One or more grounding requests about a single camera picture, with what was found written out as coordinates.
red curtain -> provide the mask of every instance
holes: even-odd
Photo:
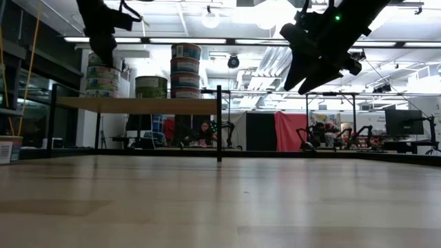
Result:
[[[298,128],[306,128],[306,114],[283,114],[277,112],[274,114],[276,122],[277,151],[278,152],[297,152],[302,143],[297,135]],[[306,134],[300,133],[306,141]]]

ceiling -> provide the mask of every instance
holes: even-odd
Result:
[[[13,0],[29,13],[37,13],[38,1]],[[373,32],[368,38],[372,40],[412,40],[438,41],[441,40],[441,1],[424,0],[423,11],[415,15],[416,8],[387,7],[373,23]],[[111,8],[118,8],[118,1],[105,1]],[[280,38],[277,30],[282,24],[290,22],[296,12],[286,0],[268,0],[253,8],[237,8],[236,1],[128,1],[131,7],[140,12],[150,26],[136,23],[132,32],[117,30],[117,37],[232,37],[232,38]],[[210,4],[212,12],[220,15],[219,24],[215,28],[206,28],[202,23],[202,15],[206,13],[206,5]],[[42,21],[64,36],[82,36],[83,22],[79,15],[75,0],[43,0]],[[276,25],[270,30],[259,28],[257,23]],[[171,52],[169,45],[120,45],[119,50],[147,50],[151,60],[162,70],[170,73]],[[263,61],[272,55],[274,60],[267,67],[283,68],[286,60],[290,60],[287,48],[266,48],[252,46],[219,46],[204,45],[202,68],[212,84],[223,84],[245,90],[247,76],[241,76],[245,71],[262,72]],[[240,67],[231,70],[227,67],[227,57],[209,56],[210,52],[225,52],[237,54]],[[317,91],[371,92],[372,87],[381,83],[382,79],[395,85],[398,91],[406,91],[408,78],[422,68],[441,63],[441,50],[408,50],[408,49],[366,49],[367,62],[363,62],[363,71],[358,76],[345,74],[342,79],[332,81]],[[280,80],[283,81],[286,70],[273,75],[278,82],[267,82],[261,79],[260,86],[275,86],[280,90]],[[239,77],[245,83],[238,83]],[[237,96],[238,106],[243,96]]]

stacked cylindrical container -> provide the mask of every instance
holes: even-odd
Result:
[[[199,60],[201,48],[194,44],[179,43],[172,46],[171,97],[176,99],[199,99]]]
[[[115,57],[114,68],[107,68],[96,54],[89,55],[85,96],[118,98],[122,66],[121,58]]]

cable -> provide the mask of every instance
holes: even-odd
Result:
[[[23,98],[23,109],[22,109],[23,116],[25,114],[25,109],[26,109],[26,99],[28,97],[28,88],[29,88],[30,76],[32,74],[32,66],[34,65],[35,45],[37,44],[37,35],[39,33],[39,26],[40,26],[40,14],[41,14],[41,0],[39,1],[39,8],[38,8],[38,11],[37,11],[37,24],[35,26],[34,44],[32,45],[32,51],[31,51],[31,55],[30,55],[28,80],[26,81],[25,96]],[[21,134],[21,126],[22,126],[22,124],[23,124],[23,117],[20,117],[19,136]]]
[[[367,59],[365,59],[365,61],[372,67],[372,69],[378,74],[378,76],[380,76],[380,78],[382,79],[382,80],[384,80],[385,81],[385,83],[389,83],[386,79],[384,79],[384,77],[377,71],[377,69],[375,69],[374,68],[374,66],[372,66],[372,64],[367,60]],[[395,90],[397,93],[400,93],[399,91],[397,91],[397,89],[395,89],[392,85],[390,85],[391,86],[391,89],[392,90]],[[410,104],[410,105],[412,105],[414,108],[416,108],[417,110],[420,110],[421,112],[422,112],[422,114],[423,115],[425,115],[426,117],[429,117],[426,113],[424,113],[419,107],[417,107],[417,106],[415,106],[415,104],[413,104],[413,103],[411,103],[405,96],[401,96],[408,104]],[[431,136],[431,135],[429,135],[429,132],[424,128],[424,134],[426,135],[426,136]]]
[[[0,26],[0,57],[1,57],[1,71],[3,72],[3,88],[5,90],[5,100],[6,107],[9,108],[9,96],[8,96],[8,86],[6,85],[6,69],[5,69],[5,60],[3,58],[3,34]],[[15,136],[14,126],[12,125],[11,116],[8,116],[9,119],[9,127],[11,129],[12,135]]]

